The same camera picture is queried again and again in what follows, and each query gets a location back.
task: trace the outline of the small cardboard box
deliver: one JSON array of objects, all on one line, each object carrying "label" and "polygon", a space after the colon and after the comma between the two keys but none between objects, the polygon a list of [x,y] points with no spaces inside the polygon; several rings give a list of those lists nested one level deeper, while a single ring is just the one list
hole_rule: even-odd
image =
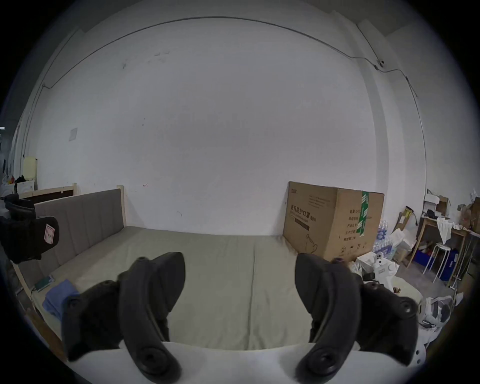
[{"label": "small cardboard box", "polygon": [[448,213],[448,197],[444,197],[441,195],[438,195],[438,198],[440,199],[440,202],[437,204],[437,212],[440,212],[443,216],[447,216]]},{"label": "small cardboard box", "polygon": [[479,233],[480,232],[480,197],[476,197],[475,201],[470,208],[471,215],[471,226],[472,231]]}]

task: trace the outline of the green tape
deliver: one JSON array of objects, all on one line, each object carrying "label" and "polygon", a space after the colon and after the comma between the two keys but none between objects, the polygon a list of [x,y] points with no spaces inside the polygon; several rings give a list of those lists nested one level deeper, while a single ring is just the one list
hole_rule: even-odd
[{"label": "green tape", "polygon": [[359,224],[357,226],[357,233],[360,236],[363,236],[365,232],[365,223],[367,222],[367,214],[368,214],[368,197],[369,193],[362,191],[361,192],[361,210],[360,210],[360,217],[359,217]]}]

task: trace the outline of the bed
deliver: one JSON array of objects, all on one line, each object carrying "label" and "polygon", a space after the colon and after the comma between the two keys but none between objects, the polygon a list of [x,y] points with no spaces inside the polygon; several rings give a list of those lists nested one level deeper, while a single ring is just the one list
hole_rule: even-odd
[{"label": "bed", "polygon": [[[308,342],[312,318],[295,288],[297,253],[282,236],[203,235],[126,226],[121,186],[39,203],[36,211],[57,218],[60,240],[41,261],[20,263],[16,271],[34,306],[60,338],[60,321],[42,307],[52,287],[69,279],[84,292],[101,281],[116,280],[140,256],[154,259],[179,251],[185,258],[186,280],[168,316],[172,342],[229,350]],[[32,290],[49,274],[55,278],[51,286]],[[402,284],[397,280],[396,286]]]}]

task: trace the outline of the blue storage box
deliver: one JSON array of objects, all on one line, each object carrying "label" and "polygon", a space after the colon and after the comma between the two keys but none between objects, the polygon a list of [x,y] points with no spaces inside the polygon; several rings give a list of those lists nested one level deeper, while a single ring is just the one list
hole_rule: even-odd
[{"label": "blue storage box", "polygon": [[426,253],[423,253],[422,251],[417,251],[415,253],[415,257],[413,258],[413,261],[417,262],[420,265],[426,266],[428,263],[428,259],[430,259],[429,255],[427,255]]},{"label": "blue storage box", "polygon": [[445,265],[444,271],[440,276],[440,280],[448,281],[448,279],[452,275],[453,270],[455,269],[455,264],[456,264],[455,258],[457,254],[458,254],[457,250],[451,250],[450,255],[448,256],[447,264]]}]

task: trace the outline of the white stool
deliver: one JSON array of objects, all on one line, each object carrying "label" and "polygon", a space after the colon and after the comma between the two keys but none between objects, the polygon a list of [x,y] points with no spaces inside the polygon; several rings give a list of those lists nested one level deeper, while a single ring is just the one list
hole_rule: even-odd
[{"label": "white stool", "polygon": [[432,254],[430,255],[430,258],[428,259],[428,263],[425,266],[425,269],[423,270],[423,275],[424,275],[425,272],[427,271],[428,264],[430,264],[430,260],[433,257],[433,261],[432,261],[432,264],[430,264],[430,269],[429,269],[430,271],[432,270],[433,263],[435,262],[435,259],[437,258],[439,250],[444,251],[444,256],[443,256],[442,262],[440,263],[440,266],[438,267],[438,271],[437,271],[437,274],[435,275],[435,279],[433,279],[433,283],[435,282],[435,280],[437,279],[438,276],[442,275],[442,273],[445,269],[445,266],[446,266],[447,260],[448,260],[448,256],[450,255],[450,251],[451,251],[450,247],[447,247],[446,245],[443,245],[442,243],[437,243],[437,245],[435,245],[435,248],[433,249]]}]

